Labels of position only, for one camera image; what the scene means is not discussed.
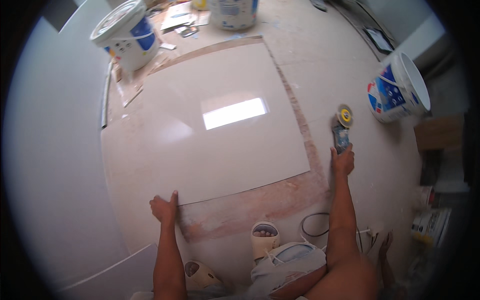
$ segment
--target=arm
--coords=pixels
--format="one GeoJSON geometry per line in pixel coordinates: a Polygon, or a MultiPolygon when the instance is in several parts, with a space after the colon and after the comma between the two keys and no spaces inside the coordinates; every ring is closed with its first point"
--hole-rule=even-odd
{"type": "Polygon", "coordinates": [[[348,187],[348,174],[353,170],[352,144],[341,155],[335,148],[331,151],[335,191],[326,250],[328,274],[305,297],[309,300],[374,299],[375,269],[357,246],[357,221],[348,187]]]}
{"type": "Polygon", "coordinates": [[[153,270],[153,293],[155,300],[186,300],[185,273],[175,239],[175,215],[177,214],[178,191],[170,202],[158,195],[150,201],[152,214],[162,223],[160,241],[153,270]]]}

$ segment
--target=sandal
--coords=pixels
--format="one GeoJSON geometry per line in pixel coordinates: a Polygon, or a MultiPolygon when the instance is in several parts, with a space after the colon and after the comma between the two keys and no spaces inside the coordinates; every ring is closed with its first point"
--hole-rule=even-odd
{"type": "Polygon", "coordinates": [[[223,283],[209,267],[198,261],[188,261],[185,264],[185,274],[198,284],[200,288],[223,283]]]}
{"type": "Polygon", "coordinates": [[[273,223],[260,221],[255,223],[250,233],[253,247],[253,265],[265,257],[271,250],[280,245],[280,234],[273,223]]]}

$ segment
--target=concrete floor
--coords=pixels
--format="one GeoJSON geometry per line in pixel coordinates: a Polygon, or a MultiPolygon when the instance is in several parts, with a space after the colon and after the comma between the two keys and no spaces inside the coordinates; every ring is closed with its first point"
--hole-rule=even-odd
{"type": "MultiPolygon", "coordinates": [[[[247,35],[261,34],[280,69],[293,88],[308,122],[325,176],[330,173],[330,150],[333,136],[330,118],[340,103],[348,104],[354,113],[350,141],[355,151],[355,170],[349,177],[350,190],[360,230],[367,226],[381,232],[369,257],[376,262],[378,247],[387,231],[394,231],[394,242],[388,258],[397,277],[408,267],[410,224],[413,212],[410,194],[420,178],[421,160],[416,147],[413,126],[417,120],[406,118],[394,124],[379,123],[368,108],[367,84],[380,63],[356,30],[333,7],[327,13],[312,7],[309,0],[262,1],[257,25],[247,35]]],[[[232,32],[210,26],[200,27],[198,39],[182,39],[175,33],[161,38],[178,46],[181,55],[232,36],[232,32]]],[[[123,109],[120,102],[109,103],[109,126],[123,114],[142,107],[141,95],[123,109]]],[[[310,213],[328,211],[329,201],[276,222],[282,243],[300,241],[300,221],[310,213]]],[[[310,232],[322,232],[328,226],[324,217],[306,222],[310,232]]],[[[250,282],[251,245],[247,231],[187,244],[178,230],[182,257],[194,258],[209,265],[226,281],[247,285],[250,282]]],[[[310,239],[323,247],[326,235],[310,239]]],[[[369,239],[363,236],[364,249],[369,239]]]]}

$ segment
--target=hand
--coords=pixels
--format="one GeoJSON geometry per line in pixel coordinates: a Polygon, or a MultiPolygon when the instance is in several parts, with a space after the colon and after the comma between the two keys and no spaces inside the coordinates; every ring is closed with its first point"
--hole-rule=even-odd
{"type": "Polygon", "coordinates": [[[353,170],[353,157],[355,153],[352,151],[352,144],[349,144],[345,151],[338,155],[336,149],[331,147],[332,151],[332,168],[335,175],[348,175],[353,170]]]}
{"type": "Polygon", "coordinates": [[[393,242],[393,232],[390,231],[387,234],[387,237],[384,239],[378,251],[378,257],[380,259],[387,259],[387,251],[388,251],[388,248],[390,248],[390,245],[392,244],[392,242],[393,242]]]}
{"type": "Polygon", "coordinates": [[[160,198],[160,196],[155,196],[153,200],[150,200],[150,208],[152,209],[152,214],[162,223],[162,224],[174,224],[175,216],[178,211],[178,200],[179,192],[174,190],[170,202],[167,202],[160,198]]]}

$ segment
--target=left hand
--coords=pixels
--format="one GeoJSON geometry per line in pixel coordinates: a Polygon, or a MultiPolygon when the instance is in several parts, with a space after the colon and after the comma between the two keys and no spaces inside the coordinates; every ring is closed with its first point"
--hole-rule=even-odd
{"type": "Polygon", "coordinates": [[[152,214],[162,223],[162,224],[174,224],[175,216],[178,211],[178,200],[179,192],[174,190],[170,202],[167,202],[160,198],[160,196],[155,196],[153,200],[150,200],[150,208],[152,209],[152,214]]]}

